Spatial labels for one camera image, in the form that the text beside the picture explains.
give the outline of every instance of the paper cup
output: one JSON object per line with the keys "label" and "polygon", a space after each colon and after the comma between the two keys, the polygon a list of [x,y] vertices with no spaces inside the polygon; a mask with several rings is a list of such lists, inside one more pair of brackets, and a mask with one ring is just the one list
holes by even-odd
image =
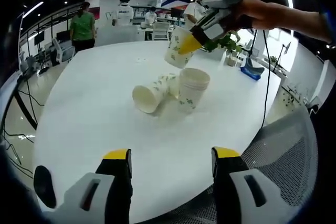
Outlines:
{"label": "paper cup", "polygon": [[209,82],[210,76],[206,72],[194,68],[183,69],[180,73],[179,110],[192,113]]}
{"label": "paper cup", "polygon": [[162,79],[147,86],[136,86],[133,89],[132,97],[139,110],[145,113],[153,113],[168,94],[168,91],[168,83]]}
{"label": "paper cup", "polygon": [[159,77],[159,80],[165,80],[167,81],[168,83],[168,87],[169,87],[169,93],[178,98],[179,97],[179,76],[177,76],[176,74],[174,73],[169,73],[169,74],[166,74],[166,75],[162,75]]}
{"label": "paper cup", "polygon": [[172,39],[169,42],[168,49],[164,57],[165,61],[178,68],[184,68],[187,65],[194,53],[190,52],[189,54],[180,55],[178,50],[181,47],[181,43],[188,36],[192,36],[192,33],[180,26],[175,26],[172,33]]}

